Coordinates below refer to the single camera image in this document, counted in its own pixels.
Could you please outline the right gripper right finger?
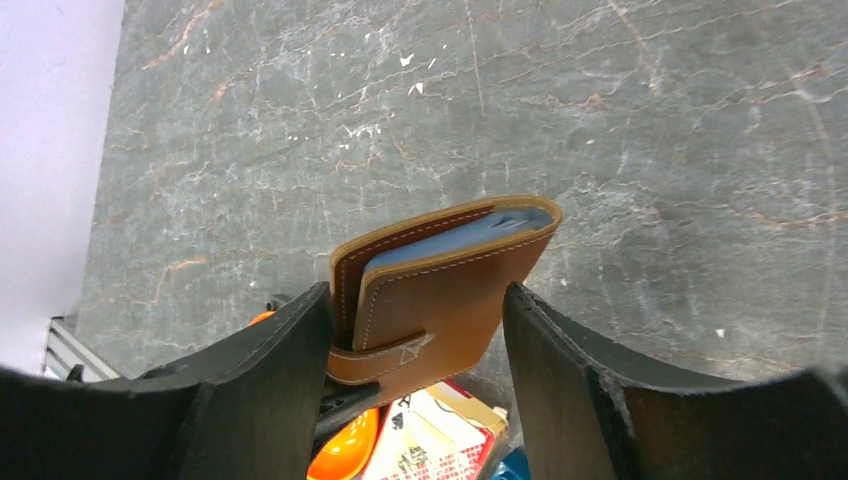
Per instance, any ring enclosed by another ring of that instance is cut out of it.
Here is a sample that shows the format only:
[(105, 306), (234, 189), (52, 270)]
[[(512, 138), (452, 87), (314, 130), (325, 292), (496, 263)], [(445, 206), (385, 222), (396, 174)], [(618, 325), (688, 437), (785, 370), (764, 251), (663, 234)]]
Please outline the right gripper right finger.
[(506, 291), (503, 328), (536, 479), (843, 479), (847, 373), (757, 382), (646, 356)]

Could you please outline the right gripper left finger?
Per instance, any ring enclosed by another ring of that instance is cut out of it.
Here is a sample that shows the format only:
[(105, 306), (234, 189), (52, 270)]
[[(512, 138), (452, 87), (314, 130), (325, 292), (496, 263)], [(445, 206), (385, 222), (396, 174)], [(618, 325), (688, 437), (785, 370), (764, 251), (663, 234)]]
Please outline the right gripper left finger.
[(271, 317), (134, 378), (1, 373), (5, 479), (302, 479), (332, 318), (313, 285)]

